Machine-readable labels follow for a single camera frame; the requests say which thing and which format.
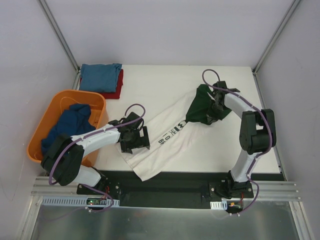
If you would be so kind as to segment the right aluminium frame post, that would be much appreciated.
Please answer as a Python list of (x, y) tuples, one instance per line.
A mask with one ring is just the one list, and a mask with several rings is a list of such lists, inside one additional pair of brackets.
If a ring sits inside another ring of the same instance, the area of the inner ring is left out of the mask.
[(265, 49), (263, 50), (258, 62), (256, 63), (255, 67), (252, 69), (252, 74), (254, 76), (257, 75), (261, 67), (263, 66), (264, 62), (272, 52), (273, 48), (275, 47), (277, 41), (282, 36), (283, 31), (289, 24), (290, 20), (292, 19), (293, 15), (301, 5), (303, 0), (293, 0), (288, 9), (286, 10), (284, 16), (282, 17), (280, 23), (278, 24), (277, 28), (275, 29), (274, 33), (272, 34), (270, 40), (268, 41)]

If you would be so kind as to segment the left aluminium frame post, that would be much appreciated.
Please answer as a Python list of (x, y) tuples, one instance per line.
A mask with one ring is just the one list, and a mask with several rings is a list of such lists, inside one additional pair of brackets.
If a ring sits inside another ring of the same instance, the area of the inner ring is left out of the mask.
[(58, 39), (66, 57), (68, 58), (71, 66), (73, 69), (78, 72), (80, 67), (76, 61), (76, 58), (74, 57), (64, 35), (63, 32), (61, 31), (58, 22), (56, 21), (55, 16), (53, 15), (49, 4), (47, 3), (46, 0), (37, 0), (37, 3), (39, 4), (44, 16), (46, 17), (49, 25), (51, 26), (56, 38)]

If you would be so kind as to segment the dark blue t-shirt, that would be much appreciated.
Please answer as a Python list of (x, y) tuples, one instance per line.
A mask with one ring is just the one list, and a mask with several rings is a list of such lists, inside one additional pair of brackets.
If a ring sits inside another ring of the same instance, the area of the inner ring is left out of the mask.
[(69, 109), (63, 111), (57, 123), (50, 129), (46, 138), (41, 140), (41, 152), (47, 153), (57, 136), (66, 134), (69, 137), (82, 135), (95, 130), (89, 123), (91, 108), (88, 104), (72, 104)]

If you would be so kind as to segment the folded light blue t-shirt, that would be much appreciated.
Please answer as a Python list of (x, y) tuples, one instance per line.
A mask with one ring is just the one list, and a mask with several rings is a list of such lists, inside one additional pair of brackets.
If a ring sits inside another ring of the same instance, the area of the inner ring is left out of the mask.
[(121, 70), (121, 63), (82, 64), (79, 90), (96, 93), (115, 93)]

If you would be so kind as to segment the folded red t-shirt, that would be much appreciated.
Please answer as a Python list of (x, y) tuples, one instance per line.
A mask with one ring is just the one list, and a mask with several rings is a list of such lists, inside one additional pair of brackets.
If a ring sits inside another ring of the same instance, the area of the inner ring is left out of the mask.
[(118, 100), (121, 95), (124, 79), (124, 70), (101, 74), (99, 77), (80, 79), (79, 90), (102, 95), (105, 99)]

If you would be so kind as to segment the white and green t-shirt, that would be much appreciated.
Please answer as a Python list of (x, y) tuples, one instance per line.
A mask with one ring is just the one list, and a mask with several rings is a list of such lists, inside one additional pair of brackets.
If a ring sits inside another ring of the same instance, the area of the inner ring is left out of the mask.
[(153, 178), (214, 129), (207, 117), (213, 102), (212, 88), (200, 84), (145, 123), (150, 148), (121, 152), (121, 157), (141, 181)]

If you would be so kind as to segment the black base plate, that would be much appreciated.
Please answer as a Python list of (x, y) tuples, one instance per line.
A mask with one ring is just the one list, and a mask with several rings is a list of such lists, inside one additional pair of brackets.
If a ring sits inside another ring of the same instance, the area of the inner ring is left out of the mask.
[(216, 187), (225, 183), (226, 172), (161, 172), (142, 181), (132, 171), (101, 172), (95, 190), (109, 194), (122, 207), (209, 209), (220, 201)]

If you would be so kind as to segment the aluminium frame post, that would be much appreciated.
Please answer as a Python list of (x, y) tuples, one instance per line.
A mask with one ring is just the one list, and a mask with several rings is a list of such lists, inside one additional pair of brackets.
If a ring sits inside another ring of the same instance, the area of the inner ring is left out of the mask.
[(254, 76), (257, 75), (261, 67), (263, 66), (264, 62), (272, 52), (273, 48), (275, 47), (277, 41), (282, 36), (283, 31), (289, 24), (290, 20), (292, 19), (293, 15), (301, 5), (303, 0), (293, 0), (288, 9), (286, 10), (284, 16), (282, 17), (280, 23), (278, 24), (277, 28), (275, 29), (274, 33), (272, 34), (270, 40), (268, 41), (265, 49), (263, 50), (258, 62), (256, 63), (255, 67), (252, 69), (252, 74)]
[(49, 4), (47, 3), (46, 0), (37, 0), (37, 3), (39, 4), (44, 16), (46, 17), (49, 25), (51, 26), (56, 38), (58, 39), (66, 57), (68, 58), (71, 66), (73, 69), (78, 72), (80, 67), (76, 61), (76, 58), (74, 57), (64, 35), (63, 32), (61, 31), (58, 22), (56, 21), (55, 16), (53, 15)]

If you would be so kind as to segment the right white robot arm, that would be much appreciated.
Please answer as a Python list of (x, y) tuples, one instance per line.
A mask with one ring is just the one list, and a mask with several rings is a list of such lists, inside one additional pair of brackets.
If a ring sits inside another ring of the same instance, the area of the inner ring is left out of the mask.
[(260, 109), (241, 96), (236, 88), (227, 88), (225, 81), (212, 86), (212, 97), (207, 112), (208, 122), (223, 120), (234, 112), (241, 120), (239, 130), (240, 155), (225, 180), (214, 187), (219, 197), (231, 199), (251, 187), (251, 174), (258, 159), (268, 153), (277, 142), (275, 114), (271, 109)]

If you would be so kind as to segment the orange plastic basket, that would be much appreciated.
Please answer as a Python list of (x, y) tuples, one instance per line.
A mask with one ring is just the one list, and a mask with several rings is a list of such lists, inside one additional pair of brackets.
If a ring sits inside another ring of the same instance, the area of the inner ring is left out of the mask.
[(108, 123), (107, 104), (101, 94), (71, 89), (60, 91), (51, 100), (28, 144), (26, 152), (31, 161), (41, 163), (43, 159), (41, 140), (48, 136), (49, 131), (58, 122), (63, 111), (68, 110), (73, 104), (90, 106), (91, 115), (88, 122), (96, 129)]

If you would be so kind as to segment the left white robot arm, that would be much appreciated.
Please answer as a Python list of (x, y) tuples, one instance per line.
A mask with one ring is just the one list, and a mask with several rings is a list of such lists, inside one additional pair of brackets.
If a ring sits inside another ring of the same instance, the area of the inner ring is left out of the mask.
[(135, 112), (120, 120), (83, 135), (56, 137), (44, 155), (41, 166), (49, 174), (50, 185), (67, 186), (76, 183), (88, 187), (94, 194), (108, 191), (107, 178), (93, 166), (84, 166), (83, 159), (100, 148), (120, 144), (120, 151), (132, 154), (135, 149), (150, 149), (148, 128)]

